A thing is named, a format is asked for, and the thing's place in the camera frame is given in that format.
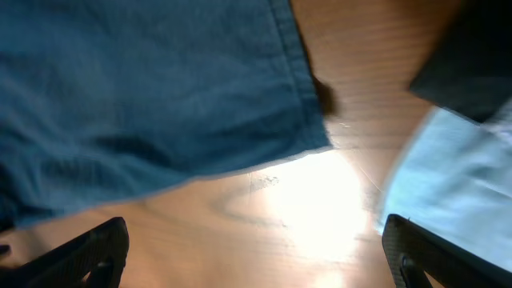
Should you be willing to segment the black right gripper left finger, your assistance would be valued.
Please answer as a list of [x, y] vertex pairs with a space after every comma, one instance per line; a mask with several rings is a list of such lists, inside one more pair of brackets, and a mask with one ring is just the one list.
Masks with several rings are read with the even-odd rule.
[[114, 217], [17, 268], [1, 269], [1, 286], [118, 288], [129, 251], [126, 222]]

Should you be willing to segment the dark blue denim shorts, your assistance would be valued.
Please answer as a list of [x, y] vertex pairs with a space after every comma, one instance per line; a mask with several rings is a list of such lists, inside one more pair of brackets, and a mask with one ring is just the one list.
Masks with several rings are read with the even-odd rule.
[[1, 227], [328, 147], [285, 0], [3, 0]]

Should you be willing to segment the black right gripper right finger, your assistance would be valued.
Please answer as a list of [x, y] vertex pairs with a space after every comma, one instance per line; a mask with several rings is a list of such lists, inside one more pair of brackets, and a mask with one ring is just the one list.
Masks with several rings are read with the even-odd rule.
[[511, 272], [496, 266], [397, 214], [387, 217], [382, 233], [394, 284], [400, 288], [511, 287]]

